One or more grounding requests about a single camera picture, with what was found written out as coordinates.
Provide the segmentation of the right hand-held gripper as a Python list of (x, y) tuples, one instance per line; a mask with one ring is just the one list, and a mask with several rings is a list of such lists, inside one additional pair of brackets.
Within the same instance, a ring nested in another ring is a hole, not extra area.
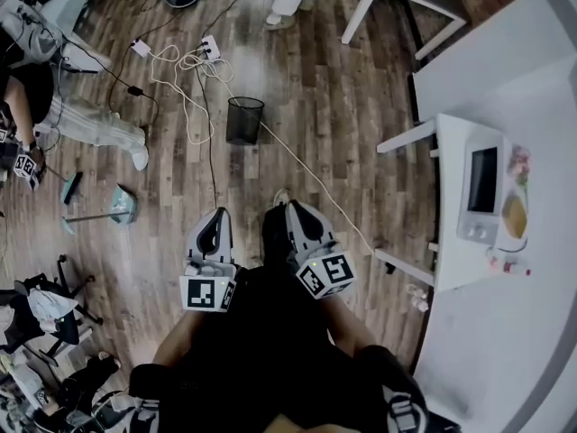
[(352, 257), (322, 213), (290, 200), (285, 207), (285, 220), (292, 243), (288, 265), (314, 299), (338, 294), (356, 281)]

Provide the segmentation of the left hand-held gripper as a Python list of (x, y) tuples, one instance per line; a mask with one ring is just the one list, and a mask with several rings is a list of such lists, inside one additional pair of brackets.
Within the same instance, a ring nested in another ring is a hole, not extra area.
[(188, 239), (179, 276), (183, 309), (226, 312), (236, 287), (231, 218), (224, 207), (203, 216)]

